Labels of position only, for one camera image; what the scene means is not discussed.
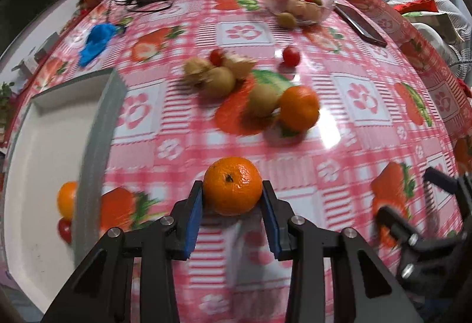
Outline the green-yellow kiwi fruit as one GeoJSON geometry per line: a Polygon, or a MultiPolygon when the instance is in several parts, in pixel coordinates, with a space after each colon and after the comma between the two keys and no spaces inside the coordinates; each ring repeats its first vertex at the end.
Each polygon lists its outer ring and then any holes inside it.
{"type": "Polygon", "coordinates": [[[224,98],[235,88],[236,78],[227,67],[215,67],[204,76],[202,93],[211,99],[224,98]]]}
{"type": "Polygon", "coordinates": [[[279,93],[271,84],[256,84],[249,93],[248,111],[256,117],[266,118],[278,108],[279,93]]]}

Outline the potted green plant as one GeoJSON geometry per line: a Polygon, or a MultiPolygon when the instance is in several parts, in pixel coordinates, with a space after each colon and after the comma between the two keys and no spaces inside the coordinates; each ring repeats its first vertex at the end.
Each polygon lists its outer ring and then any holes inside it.
{"type": "Polygon", "coordinates": [[[15,93],[12,90],[14,83],[3,82],[0,90],[0,124],[3,130],[10,125],[14,114],[15,93]]]}

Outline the dark red cherry tomato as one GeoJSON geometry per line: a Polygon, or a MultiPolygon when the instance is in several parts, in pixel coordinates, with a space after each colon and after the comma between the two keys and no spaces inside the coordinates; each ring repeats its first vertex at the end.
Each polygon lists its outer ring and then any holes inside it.
{"type": "Polygon", "coordinates": [[[225,51],[223,49],[215,48],[210,52],[209,60],[213,66],[221,67],[223,64],[224,56],[225,51]]]}

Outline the green-yellow fruit beside bowl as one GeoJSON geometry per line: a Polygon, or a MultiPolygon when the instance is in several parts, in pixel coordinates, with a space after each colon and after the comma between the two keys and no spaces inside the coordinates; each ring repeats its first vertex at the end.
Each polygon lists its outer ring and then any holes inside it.
{"type": "Polygon", "coordinates": [[[277,15],[278,25],[284,29],[295,29],[298,26],[297,19],[289,12],[281,12],[277,15]]]}

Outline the glass fruit bowl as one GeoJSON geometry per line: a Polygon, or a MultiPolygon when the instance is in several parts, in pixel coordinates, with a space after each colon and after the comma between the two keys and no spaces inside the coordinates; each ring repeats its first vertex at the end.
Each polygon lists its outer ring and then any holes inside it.
{"type": "Polygon", "coordinates": [[[292,15],[299,26],[319,24],[335,9],[334,0],[265,0],[265,4],[273,15],[292,15]]]}

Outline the white tray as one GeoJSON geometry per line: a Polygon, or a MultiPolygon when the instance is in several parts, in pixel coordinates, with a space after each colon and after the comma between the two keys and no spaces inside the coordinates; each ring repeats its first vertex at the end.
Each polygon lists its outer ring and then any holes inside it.
{"type": "Polygon", "coordinates": [[[1,205],[6,266],[45,313],[99,239],[102,182],[127,87],[113,68],[35,95],[8,154],[1,205]],[[73,242],[59,237],[57,193],[78,185],[73,242]]]}

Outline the strawberry pattern tablecloth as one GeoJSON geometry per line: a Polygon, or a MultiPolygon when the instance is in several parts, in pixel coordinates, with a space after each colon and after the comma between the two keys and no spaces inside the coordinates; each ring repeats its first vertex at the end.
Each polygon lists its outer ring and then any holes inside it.
{"type": "Polygon", "coordinates": [[[359,12],[387,42],[362,40],[335,12],[323,22],[284,29],[265,0],[175,0],[130,14],[115,0],[93,9],[46,60],[30,89],[40,94],[89,72],[115,69],[127,87],[101,192],[135,196],[129,224],[169,211],[207,167],[226,156],[248,158],[294,210],[321,227],[374,236],[372,182],[399,186],[409,220],[446,235],[461,222],[456,201],[424,190],[431,165],[457,174],[471,134],[471,105],[442,57],[382,0],[334,0],[359,12]],[[79,53],[91,29],[118,27],[106,49],[85,67],[79,53]],[[287,67],[295,46],[301,61],[287,67]],[[202,93],[221,48],[256,59],[245,80],[224,98],[202,93]],[[306,132],[288,129],[280,107],[266,118],[247,108],[256,84],[279,93],[308,86],[320,115],[306,132]]]}

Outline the blue plastic glove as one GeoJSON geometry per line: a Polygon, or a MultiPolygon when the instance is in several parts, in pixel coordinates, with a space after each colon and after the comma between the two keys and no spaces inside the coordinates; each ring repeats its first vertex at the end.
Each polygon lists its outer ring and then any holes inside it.
{"type": "Polygon", "coordinates": [[[86,39],[84,48],[79,53],[79,67],[85,67],[99,56],[107,47],[108,42],[118,33],[118,27],[111,23],[95,25],[86,39]]]}

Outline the black smartphone red case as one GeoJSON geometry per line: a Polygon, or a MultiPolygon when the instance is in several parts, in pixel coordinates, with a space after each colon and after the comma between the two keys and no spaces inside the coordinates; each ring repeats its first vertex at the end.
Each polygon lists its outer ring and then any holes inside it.
{"type": "Polygon", "coordinates": [[[343,4],[335,4],[334,11],[356,32],[365,42],[386,47],[387,42],[373,26],[354,8],[343,4]]]}

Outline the red cherry tomato on table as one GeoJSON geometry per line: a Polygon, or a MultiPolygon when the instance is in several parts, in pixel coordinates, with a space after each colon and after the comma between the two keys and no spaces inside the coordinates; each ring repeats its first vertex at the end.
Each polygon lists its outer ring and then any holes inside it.
{"type": "Polygon", "coordinates": [[[295,46],[288,46],[282,52],[283,63],[290,68],[295,68],[301,61],[301,54],[295,46]]]}

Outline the orange mandarin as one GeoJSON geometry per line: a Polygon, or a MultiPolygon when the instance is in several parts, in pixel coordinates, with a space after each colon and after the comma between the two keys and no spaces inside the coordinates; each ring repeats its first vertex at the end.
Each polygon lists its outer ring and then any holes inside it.
{"type": "Polygon", "coordinates": [[[76,191],[77,182],[66,182],[57,193],[58,212],[69,222],[73,219],[76,191]]]}
{"type": "Polygon", "coordinates": [[[250,160],[221,158],[206,170],[202,192],[213,212],[226,217],[238,216],[257,205],[263,193],[263,179],[250,160]]]}
{"type": "Polygon", "coordinates": [[[291,86],[279,99],[279,119],[290,130],[306,132],[318,121],[320,103],[308,86],[291,86]]]}

